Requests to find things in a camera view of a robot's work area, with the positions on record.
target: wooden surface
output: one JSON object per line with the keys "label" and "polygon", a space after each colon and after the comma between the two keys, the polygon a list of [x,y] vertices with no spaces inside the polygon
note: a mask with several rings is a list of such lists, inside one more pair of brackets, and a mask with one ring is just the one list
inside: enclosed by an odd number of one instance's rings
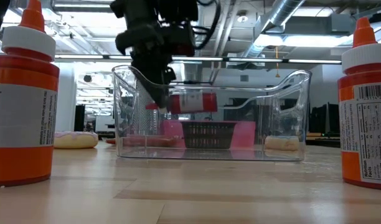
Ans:
{"label": "wooden surface", "polygon": [[300,163],[55,150],[50,180],[0,189],[0,223],[381,223],[381,190],[343,183],[340,162],[314,146]]}

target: transparent container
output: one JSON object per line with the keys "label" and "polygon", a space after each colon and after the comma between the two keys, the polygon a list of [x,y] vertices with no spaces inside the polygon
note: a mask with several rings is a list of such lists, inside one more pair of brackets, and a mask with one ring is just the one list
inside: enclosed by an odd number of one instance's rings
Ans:
{"label": "transparent container", "polygon": [[[277,86],[269,88],[158,85],[129,66],[115,67],[113,73],[116,147],[120,157],[246,161],[304,159],[310,72],[295,71]],[[214,100],[209,103],[216,105],[216,110],[161,113],[150,107],[153,100],[136,77],[168,91],[173,98],[214,95]]]}

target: ductwork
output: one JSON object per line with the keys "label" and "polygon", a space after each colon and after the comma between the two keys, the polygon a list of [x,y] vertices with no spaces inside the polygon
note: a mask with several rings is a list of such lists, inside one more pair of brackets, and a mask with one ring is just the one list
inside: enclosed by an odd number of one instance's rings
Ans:
{"label": "ductwork", "polygon": [[[282,33],[286,22],[304,2],[305,0],[276,0],[270,12],[258,17],[254,28],[255,40],[262,32],[268,29]],[[252,43],[242,57],[258,57],[264,48],[265,46]]]}

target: ceiling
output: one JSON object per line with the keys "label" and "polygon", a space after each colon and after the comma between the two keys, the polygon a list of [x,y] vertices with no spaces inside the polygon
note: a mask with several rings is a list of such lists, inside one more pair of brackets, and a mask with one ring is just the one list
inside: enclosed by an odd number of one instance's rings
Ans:
{"label": "ceiling", "polygon": [[[117,34],[126,30],[126,21],[121,18],[117,19],[108,7],[109,0],[40,0],[43,5],[43,15],[45,17],[46,32],[57,41],[57,54],[97,54],[97,55],[119,55],[120,53],[115,47],[115,37]],[[228,0],[220,0],[223,9],[228,7]],[[26,5],[26,0],[11,1],[15,3],[15,7],[8,10],[3,27],[17,26],[20,22],[22,8]],[[223,22],[227,22],[233,14],[238,11],[245,11],[247,21],[238,22],[238,16],[234,15],[232,28],[228,33],[228,41],[223,48],[223,56],[228,53],[239,54],[244,52],[252,43],[254,43],[253,28],[255,27],[258,16],[264,15],[271,10],[273,1],[270,0],[236,0],[236,11],[229,11],[227,17],[220,18],[217,29],[212,36],[211,41],[201,50],[200,55],[212,56],[214,53],[218,27]],[[332,0],[313,0],[306,1],[293,16],[308,17],[328,17],[333,13],[355,14],[367,12],[375,8],[381,8],[381,0],[371,1],[332,1]],[[202,7],[199,11],[199,25],[210,27],[215,7]],[[340,47],[295,47],[288,45],[280,45],[277,47],[265,47],[262,55],[267,58],[307,58],[307,59],[325,59],[339,60],[341,54],[349,48],[349,45]],[[111,111],[111,102],[95,101],[92,98],[111,101],[112,95],[108,90],[103,88],[111,88],[111,68],[114,63],[78,63],[76,64],[76,73],[78,74],[78,103],[90,105],[89,108],[98,108],[104,111]],[[276,64],[266,64],[265,68],[275,68]],[[302,65],[280,65],[281,68],[300,68]],[[181,65],[175,68],[178,74],[183,72]],[[85,75],[91,75],[93,82],[86,83],[83,81]],[[91,88],[101,88],[100,90],[91,90]]]}

